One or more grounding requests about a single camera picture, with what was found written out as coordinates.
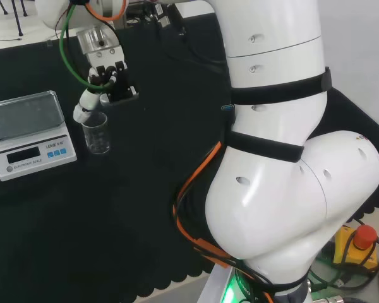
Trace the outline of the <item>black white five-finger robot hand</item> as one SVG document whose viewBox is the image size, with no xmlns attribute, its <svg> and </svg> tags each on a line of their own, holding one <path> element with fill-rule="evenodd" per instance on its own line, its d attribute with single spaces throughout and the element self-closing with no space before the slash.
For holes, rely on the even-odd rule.
<svg viewBox="0 0 379 303">
<path fill-rule="evenodd" d="M 121 46 L 89 52 L 86 57 L 90 63 L 88 83 L 97 88 L 86 88 L 75 106 L 73 119 L 79 124 L 87 122 L 99 106 L 119 105 L 139 96 L 139 90 L 129 78 Z"/>
</svg>

